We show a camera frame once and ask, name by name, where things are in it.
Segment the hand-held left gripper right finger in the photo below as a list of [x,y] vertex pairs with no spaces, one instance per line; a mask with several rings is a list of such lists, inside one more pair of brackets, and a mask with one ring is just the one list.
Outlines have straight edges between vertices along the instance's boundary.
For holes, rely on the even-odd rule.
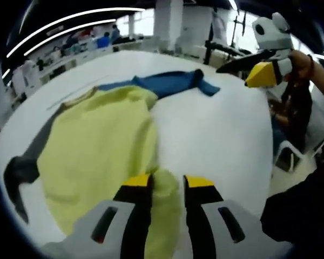
[[224,200],[214,183],[185,175],[186,224],[194,258],[273,258],[275,243],[259,219],[232,200]]

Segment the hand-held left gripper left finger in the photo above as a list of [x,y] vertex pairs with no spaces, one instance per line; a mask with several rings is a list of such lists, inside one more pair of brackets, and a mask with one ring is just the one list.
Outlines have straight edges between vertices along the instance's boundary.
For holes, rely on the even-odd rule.
[[42,247],[45,258],[144,258],[151,224],[153,177],[129,178],[111,200],[98,203],[60,242]]

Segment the person's right hand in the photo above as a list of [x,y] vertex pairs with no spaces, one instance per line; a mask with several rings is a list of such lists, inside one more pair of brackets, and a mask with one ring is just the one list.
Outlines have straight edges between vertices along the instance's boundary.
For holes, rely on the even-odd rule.
[[301,79],[311,79],[314,74],[314,60],[311,55],[293,50],[289,55],[293,71]]

